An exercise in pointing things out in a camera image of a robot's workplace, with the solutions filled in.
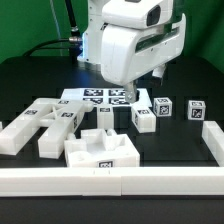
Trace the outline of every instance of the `black and white pattern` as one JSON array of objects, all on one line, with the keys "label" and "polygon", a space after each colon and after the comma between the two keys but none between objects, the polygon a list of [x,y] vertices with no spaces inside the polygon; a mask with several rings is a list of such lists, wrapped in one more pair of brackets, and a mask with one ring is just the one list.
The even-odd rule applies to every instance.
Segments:
[{"label": "black and white pattern", "polygon": [[100,112],[110,112],[110,108],[100,108]]},{"label": "black and white pattern", "polygon": [[76,116],[75,119],[74,119],[74,128],[76,128],[77,125],[78,125],[78,119],[77,119],[77,116]]},{"label": "black and white pattern", "polygon": [[74,113],[64,112],[61,117],[72,117]]},{"label": "black and white pattern", "polygon": [[150,114],[148,110],[138,110],[139,114]]},{"label": "black and white pattern", "polygon": [[124,90],[109,90],[109,96],[125,96],[125,91]]},{"label": "black and white pattern", "polygon": [[135,124],[138,126],[138,115],[135,114]]},{"label": "black and white pattern", "polygon": [[60,100],[60,101],[58,102],[58,104],[68,104],[68,103],[69,103],[68,100]]},{"label": "black and white pattern", "polygon": [[203,106],[203,104],[201,102],[197,102],[197,101],[194,101],[192,102],[192,106]]},{"label": "black and white pattern", "polygon": [[169,114],[169,106],[160,106],[159,115]]},{"label": "black and white pattern", "polygon": [[92,101],[94,105],[101,104],[103,102],[103,98],[83,98],[85,101]]},{"label": "black and white pattern", "polygon": [[192,109],[192,118],[202,118],[202,109]]},{"label": "black and white pattern", "polygon": [[103,96],[103,89],[85,89],[84,96]]},{"label": "black and white pattern", "polygon": [[167,99],[158,99],[159,103],[168,103],[169,101]]},{"label": "black and white pattern", "polygon": [[36,113],[37,113],[37,110],[27,110],[25,112],[25,114],[27,114],[27,115],[35,115]]},{"label": "black and white pattern", "polygon": [[129,105],[125,98],[109,98],[109,103],[112,105]]},{"label": "black and white pattern", "polygon": [[104,162],[99,162],[99,167],[100,168],[110,168],[113,167],[113,161],[104,161]]}]

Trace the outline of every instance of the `cube with apriltag marker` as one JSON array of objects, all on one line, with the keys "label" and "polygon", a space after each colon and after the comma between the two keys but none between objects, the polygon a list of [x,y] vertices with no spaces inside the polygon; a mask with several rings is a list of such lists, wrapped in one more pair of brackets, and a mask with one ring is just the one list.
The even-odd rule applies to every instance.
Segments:
[{"label": "cube with apriltag marker", "polygon": [[168,97],[155,98],[153,112],[157,117],[170,117],[172,115],[172,101]]},{"label": "cube with apriltag marker", "polygon": [[156,116],[147,106],[133,104],[131,113],[132,122],[139,133],[156,131]]},{"label": "cube with apriltag marker", "polygon": [[205,118],[205,102],[189,100],[188,102],[188,120],[204,120]]}]

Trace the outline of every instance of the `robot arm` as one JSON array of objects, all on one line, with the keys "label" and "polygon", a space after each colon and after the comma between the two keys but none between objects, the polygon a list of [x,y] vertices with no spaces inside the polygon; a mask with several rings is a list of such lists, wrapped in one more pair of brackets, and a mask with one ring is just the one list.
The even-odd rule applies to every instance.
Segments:
[{"label": "robot arm", "polygon": [[186,19],[172,21],[173,0],[111,0],[102,11],[101,73],[136,101],[135,80],[183,50]]}]

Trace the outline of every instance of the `cable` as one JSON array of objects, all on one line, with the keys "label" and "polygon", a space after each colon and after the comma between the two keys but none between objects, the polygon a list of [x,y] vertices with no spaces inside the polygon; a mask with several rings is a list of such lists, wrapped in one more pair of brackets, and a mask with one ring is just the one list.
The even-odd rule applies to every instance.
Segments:
[{"label": "cable", "polygon": [[76,25],[75,15],[74,15],[71,0],[65,0],[65,4],[66,4],[67,12],[68,12],[70,25],[71,25],[71,34],[72,34],[72,36],[75,36],[77,33],[80,35],[77,25]]},{"label": "cable", "polygon": [[50,0],[50,5],[51,5],[52,15],[53,15],[53,18],[54,18],[54,23],[55,23],[56,30],[57,30],[58,39],[61,39],[60,27],[59,27],[59,24],[58,24],[58,19],[57,19],[57,16],[56,16],[53,0]]},{"label": "cable", "polygon": [[62,43],[62,42],[69,42],[69,39],[50,40],[50,41],[43,42],[41,44],[36,45],[35,47],[28,50],[27,52],[25,52],[23,54],[23,56],[24,57],[30,56],[34,51],[36,51],[38,49],[41,49],[41,47],[43,47],[43,46],[50,45],[50,44],[55,44],[55,43]]}]

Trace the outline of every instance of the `black panel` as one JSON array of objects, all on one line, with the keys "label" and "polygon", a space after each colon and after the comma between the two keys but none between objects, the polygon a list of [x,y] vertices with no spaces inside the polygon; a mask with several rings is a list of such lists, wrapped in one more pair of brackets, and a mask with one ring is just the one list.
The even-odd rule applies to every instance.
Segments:
[{"label": "black panel", "polygon": [[126,2],[133,2],[133,3],[138,3],[140,2],[141,0],[125,0]]},{"label": "black panel", "polygon": [[157,5],[154,9],[149,11],[146,25],[152,26],[157,24],[159,22],[160,14],[161,14],[161,8],[160,6]]}]

